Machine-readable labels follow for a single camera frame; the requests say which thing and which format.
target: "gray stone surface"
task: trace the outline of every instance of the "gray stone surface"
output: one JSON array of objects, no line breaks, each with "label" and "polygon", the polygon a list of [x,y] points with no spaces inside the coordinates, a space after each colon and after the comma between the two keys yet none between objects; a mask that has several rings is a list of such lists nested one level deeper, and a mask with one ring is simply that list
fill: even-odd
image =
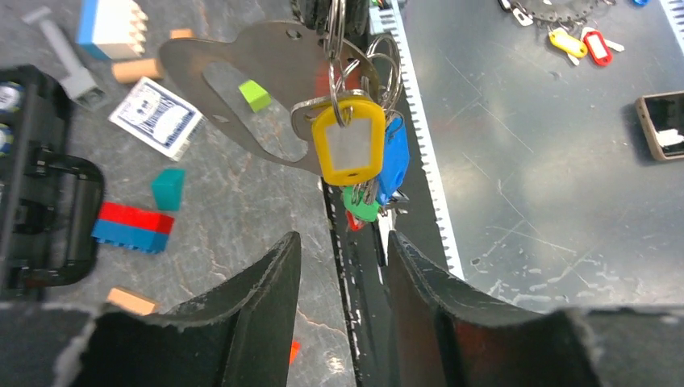
[{"label": "gray stone surface", "polygon": [[[150,18],[144,57],[154,57],[173,28],[192,27],[198,37],[228,41],[250,23],[290,15],[287,0],[138,3]],[[2,0],[0,66],[30,63],[60,79],[66,72],[40,29],[20,20],[42,5],[52,8],[55,21],[73,39],[79,1]],[[150,256],[101,246],[94,272],[75,285],[52,290],[50,299],[96,304],[111,287],[122,285],[158,300],[165,311],[234,276],[287,231],[296,230],[302,235],[303,257],[294,339],[302,350],[290,367],[288,385],[352,385],[351,356],[318,177],[252,157],[211,125],[201,131],[180,162],[172,162],[107,122],[107,115],[131,86],[115,82],[110,62],[95,60],[80,48],[76,51],[113,100],[95,113],[76,111],[69,145],[71,154],[102,168],[106,200],[154,209],[149,184],[165,168],[185,169],[186,183],[165,252]],[[209,77],[212,85],[220,82],[216,88],[221,94],[236,93],[242,80],[230,72]],[[169,79],[160,83],[177,92]],[[244,110],[246,104],[238,108]],[[248,121],[271,152],[290,157],[302,154],[302,143],[290,130],[289,115],[277,103]]]}]

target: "blue lego brick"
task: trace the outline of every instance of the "blue lego brick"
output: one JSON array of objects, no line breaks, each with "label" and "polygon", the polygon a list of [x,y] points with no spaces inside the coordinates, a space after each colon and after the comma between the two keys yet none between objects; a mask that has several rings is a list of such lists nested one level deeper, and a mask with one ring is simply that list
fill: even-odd
[{"label": "blue lego brick", "polygon": [[81,5],[81,22],[76,34],[76,44],[81,46],[93,58],[107,60],[107,56],[95,43],[95,19],[98,15],[99,0],[83,0]]},{"label": "blue lego brick", "polygon": [[379,188],[376,199],[382,206],[386,205],[392,194],[402,186],[410,161],[406,125],[403,119],[396,118],[386,130],[382,171],[377,175]]},{"label": "blue lego brick", "polygon": [[183,200],[183,181],[186,171],[166,169],[152,182],[152,194],[156,208],[162,211],[178,211]]},{"label": "blue lego brick", "polygon": [[166,249],[169,236],[125,224],[98,220],[91,234],[99,243],[156,254]]}]

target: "toy building block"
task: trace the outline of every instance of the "toy building block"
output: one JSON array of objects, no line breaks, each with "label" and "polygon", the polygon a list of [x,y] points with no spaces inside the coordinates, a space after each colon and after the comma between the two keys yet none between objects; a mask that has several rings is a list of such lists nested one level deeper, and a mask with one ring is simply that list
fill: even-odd
[{"label": "toy building block", "polygon": [[140,58],[147,20],[133,0],[84,0],[76,43],[95,59]]},{"label": "toy building block", "polygon": [[174,218],[154,211],[141,210],[131,206],[122,206],[112,202],[104,202],[98,216],[100,220],[120,223],[147,231],[170,234]]},{"label": "toy building block", "polygon": [[161,79],[164,77],[164,69],[157,59],[129,60],[128,62],[114,63],[111,73],[118,83],[136,83],[142,77]]},{"label": "toy building block", "polygon": [[194,38],[194,32],[192,28],[180,28],[177,30],[171,30],[169,34],[170,39],[183,39],[183,38]]},{"label": "toy building block", "polygon": [[141,316],[154,313],[159,308],[156,301],[120,286],[110,290],[107,302]]},{"label": "toy building block", "polygon": [[254,113],[271,104],[269,93],[255,81],[249,80],[240,85],[240,92]]},{"label": "toy building block", "polygon": [[183,181],[186,171],[166,169],[152,182],[152,194],[156,208],[162,211],[178,211],[183,199]]},{"label": "toy building block", "polygon": [[52,12],[46,6],[23,16],[26,24],[38,23],[45,38],[55,50],[69,75],[60,81],[69,99],[88,110],[106,105],[109,98],[98,86],[90,71],[83,67],[60,28],[48,16]]},{"label": "toy building block", "polygon": [[99,243],[157,254],[166,249],[169,235],[99,219],[90,234]]}]

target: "yellow key tag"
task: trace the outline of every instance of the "yellow key tag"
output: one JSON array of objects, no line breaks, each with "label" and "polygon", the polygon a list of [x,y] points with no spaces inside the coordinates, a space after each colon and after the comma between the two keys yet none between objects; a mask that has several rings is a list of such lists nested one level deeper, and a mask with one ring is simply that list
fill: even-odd
[{"label": "yellow key tag", "polygon": [[351,118],[338,124],[332,106],[311,124],[323,179],[330,185],[356,185],[376,177],[382,170],[385,148],[385,112],[374,102],[340,101],[342,115]]},{"label": "yellow key tag", "polygon": [[549,32],[548,39],[551,40],[551,44],[576,58],[583,58],[589,52],[586,44],[581,40],[570,36],[562,28],[557,28]]}]

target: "orange piece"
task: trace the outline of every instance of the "orange piece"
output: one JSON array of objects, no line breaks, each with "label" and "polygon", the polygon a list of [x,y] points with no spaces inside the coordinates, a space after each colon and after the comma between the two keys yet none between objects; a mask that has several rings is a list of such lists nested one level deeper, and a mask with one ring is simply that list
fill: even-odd
[{"label": "orange piece", "polygon": [[158,307],[155,301],[120,286],[110,290],[107,302],[141,316],[153,313]]},{"label": "orange piece", "polygon": [[169,36],[171,39],[194,38],[194,32],[192,31],[192,28],[180,28],[171,30]]},{"label": "orange piece", "polygon": [[299,352],[299,348],[301,347],[302,346],[296,341],[292,342],[292,347],[290,347],[290,364],[294,361],[294,358],[297,356],[297,352]]}]

